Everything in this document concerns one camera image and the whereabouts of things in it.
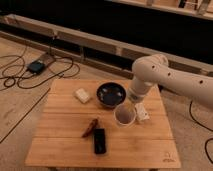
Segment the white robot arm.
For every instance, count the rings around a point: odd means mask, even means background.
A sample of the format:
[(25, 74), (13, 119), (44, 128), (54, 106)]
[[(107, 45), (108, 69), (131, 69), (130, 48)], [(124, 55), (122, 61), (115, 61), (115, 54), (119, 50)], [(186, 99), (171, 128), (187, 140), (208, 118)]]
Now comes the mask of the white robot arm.
[(158, 84), (213, 109), (213, 77), (172, 69), (161, 54), (138, 58), (132, 72), (128, 98), (133, 103), (141, 102), (150, 88)]

